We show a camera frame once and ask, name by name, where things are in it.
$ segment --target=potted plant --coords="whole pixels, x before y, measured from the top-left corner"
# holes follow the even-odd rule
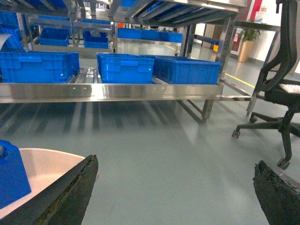
[[[247,62],[250,56],[250,53],[253,48],[254,40],[257,36],[260,35],[260,30],[252,28],[244,28],[239,34],[239,37],[242,38],[242,46],[240,48],[240,53],[238,57],[239,62]]]

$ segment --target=chair seat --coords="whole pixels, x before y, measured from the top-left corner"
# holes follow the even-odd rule
[[[291,80],[283,80],[281,83],[300,85],[300,82]],[[268,102],[286,106],[299,105],[300,107],[300,94],[288,93],[285,90],[283,90],[279,85],[277,85],[270,91],[266,91],[264,97],[265,100]]]

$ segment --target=chair backrest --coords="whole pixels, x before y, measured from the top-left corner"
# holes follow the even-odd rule
[[[297,61],[296,20],[297,0],[282,0],[280,48],[275,58],[259,74],[256,91],[270,91],[291,71]],[[268,72],[279,65],[275,76],[267,80]]]

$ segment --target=chair base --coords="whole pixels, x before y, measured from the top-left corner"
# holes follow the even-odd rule
[[[294,113],[288,110],[284,117],[273,118],[259,113],[252,113],[250,117],[250,123],[239,124],[233,131],[232,137],[239,138],[240,129],[276,129],[281,133],[283,145],[285,149],[285,158],[282,158],[277,163],[281,169],[285,170],[290,165],[290,160],[292,158],[292,147],[291,147],[291,137],[293,134],[300,137],[300,124],[291,123]],[[266,122],[255,123],[257,118],[260,118]]]

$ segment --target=brown planter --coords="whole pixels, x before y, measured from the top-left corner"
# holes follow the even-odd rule
[[[254,41],[245,41],[242,43],[238,57],[239,62],[248,62],[250,53],[253,48]]]

